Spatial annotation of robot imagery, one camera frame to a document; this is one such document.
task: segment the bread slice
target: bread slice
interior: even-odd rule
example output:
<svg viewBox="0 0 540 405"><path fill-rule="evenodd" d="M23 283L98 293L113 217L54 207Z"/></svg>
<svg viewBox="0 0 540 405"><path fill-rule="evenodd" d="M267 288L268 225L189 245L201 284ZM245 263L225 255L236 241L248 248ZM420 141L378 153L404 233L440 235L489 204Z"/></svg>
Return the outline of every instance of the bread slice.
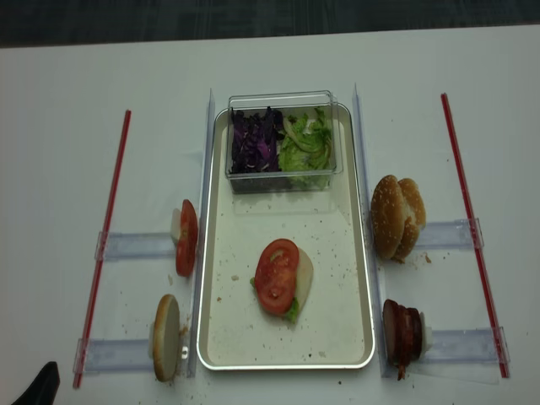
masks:
<svg viewBox="0 0 540 405"><path fill-rule="evenodd" d="M313 263L307 253L300 248L298 249L300 259L298 261L298 267L296 268L296 290L294 297L298 301L298 312L302 311L307 296L310 294L311 281L313 280Z"/></svg>
<svg viewBox="0 0 540 405"><path fill-rule="evenodd" d="M402 262L419 239L420 230L425 227L425 207L418 185L412 179L401 179L398 182L403 195L403 212L405 214L405 227L403 237L392 257Z"/></svg>
<svg viewBox="0 0 540 405"><path fill-rule="evenodd" d="M404 205L397 178L394 175L383 177L371 198L375 250L382 259L392 258L402 240L407 219Z"/></svg>
<svg viewBox="0 0 540 405"><path fill-rule="evenodd" d="M174 295L164 295L159 301L154 322L154 372L159 381L175 376L178 360L180 310Z"/></svg>

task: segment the sliced tomato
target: sliced tomato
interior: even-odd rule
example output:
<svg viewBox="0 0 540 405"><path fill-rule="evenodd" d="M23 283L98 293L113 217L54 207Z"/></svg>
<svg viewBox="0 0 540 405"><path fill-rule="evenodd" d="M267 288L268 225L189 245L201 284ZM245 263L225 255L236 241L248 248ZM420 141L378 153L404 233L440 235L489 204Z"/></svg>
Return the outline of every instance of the sliced tomato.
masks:
<svg viewBox="0 0 540 405"><path fill-rule="evenodd" d="M254 284L266 311L281 315L289 310L296 290L298 260L298 247L288 239L277 239L262 251Z"/></svg>
<svg viewBox="0 0 540 405"><path fill-rule="evenodd" d="M179 276L188 277L193 272L197 238L198 226L195 208L189 200L184 200L180 215L180 239L176 247L176 272Z"/></svg>

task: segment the lettuce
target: lettuce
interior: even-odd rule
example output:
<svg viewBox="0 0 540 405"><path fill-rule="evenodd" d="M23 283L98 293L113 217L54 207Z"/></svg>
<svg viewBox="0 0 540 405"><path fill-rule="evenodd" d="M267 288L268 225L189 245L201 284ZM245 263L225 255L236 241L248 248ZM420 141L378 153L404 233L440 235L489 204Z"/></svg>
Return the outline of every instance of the lettuce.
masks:
<svg viewBox="0 0 540 405"><path fill-rule="evenodd" d="M323 170L328 167L332 152L332 133L327 126L324 111L315 108L317 118L307 127L307 115L296 120L289 116L283 119L286 133L278 156L279 169L282 171ZM295 176L290 179L297 186L324 188L328 176Z"/></svg>
<svg viewBox="0 0 540 405"><path fill-rule="evenodd" d="M286 320L288 320L290 323L295 324L296 318L298 317L298 313L300 311L300 305L298 303L298 300L296 297L293 298L293 303L291 304L289 310L287 313L283 316Z"/></svg>

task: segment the plastic container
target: plastic container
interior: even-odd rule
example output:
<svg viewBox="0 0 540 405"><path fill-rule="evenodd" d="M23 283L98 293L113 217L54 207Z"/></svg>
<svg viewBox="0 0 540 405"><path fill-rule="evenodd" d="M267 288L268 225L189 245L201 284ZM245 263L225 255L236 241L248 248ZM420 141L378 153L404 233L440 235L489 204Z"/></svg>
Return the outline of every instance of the plastic container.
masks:
<svg viewBox="0 0 540 405"><path fill-rule="evenodd" d="M283 113L283 117L301 117L307 114L308 126L316 119L315 107L324 111L327 125L332 133L332 150L326 169L304 171L274 171L260 173L231 173L233 166L232 143L234 127L232 113L244 111L245 117L259 114L264 116L268 107ZM305 93L261 94L233 96L229 99L229 125L227 130L227 160L225 176L233 193L319 191L330 186L332 175L340 172L341 147L337 103L329 91ZM278 154L281 141L278 141Z"/></svg>

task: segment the red straw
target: red straw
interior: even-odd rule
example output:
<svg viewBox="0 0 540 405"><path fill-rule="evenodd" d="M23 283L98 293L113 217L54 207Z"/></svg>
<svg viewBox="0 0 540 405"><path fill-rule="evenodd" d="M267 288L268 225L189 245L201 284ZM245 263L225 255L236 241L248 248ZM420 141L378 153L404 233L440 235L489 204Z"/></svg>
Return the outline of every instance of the red straw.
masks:
<svg viewBox="0 0 540 405"><path fill-rule="evenodd" d="M111 227L112 210L115 206L116 189L118 188L118 180L120 179L120 168L122 167L122 159L124 157L124 150L126 149L127 131L129 130L129 122L132 117L132 112L127 110L124 116L124 125L121 129L120 145L118 145L118 155L116 156L115 172L112 176L111 191L109 192L109 202L107 203L107 211L105 213L105 221L103 221L102 232L109 232ZM86 320L84 321L83 340L86 341L90 337L90 328L92 327L92 318L94 317L95 298L98 294L98 286L100 284L101 268L103 267L103 260L95 261L94 268L94 280L92 281L92 289L90 290L90 297L88 302L88 308L86 310ZM84 345L81 346L80 360L77 364L77 371L73 379L73 388L77 389L81 386L81 380L83 379L83 367L84 367Z"/></svg>
<svg viewBox="0 0 540 405"><path fill-rule="evenodd" d="M454 159L456 161L457 175L459 176L459 182L462 186L463 201L465 202L465 210L467 211L467 217L471 224L473 223L474 216L473 203L471 202L471 196L469 195L469 189L467 187L467 180L465 179L465 170L463 169L462 155L457 145L456 129L454 128L454 121L452 120L452 113L450 110L450 103L448 102L448 96L446 93L440 95L442 101L442 108L445 111L446 125L448 126L448 134L450 135L450 143L452 145L452 151L454 152ZM477 238L477 230L475 226L471 226L471 237L473 240ZM488 307L489 323L494 329L494 340L497 354L499 355L499 367L500 374L503 378L510 378L510 369L508 368L508 359L506 358L506 352L503 350L503 339L500 335L499 321L497 320L497 312L495 311L495 303L493 301L493 295L491 294L491 288L489 287L488 270L486 269L486 262L483 259L483 252L480 247L474 249L476 253L476 261L478 263L478 271L480 272L480 279L482 280L483 295L486 299L486 306Z"/></svg>

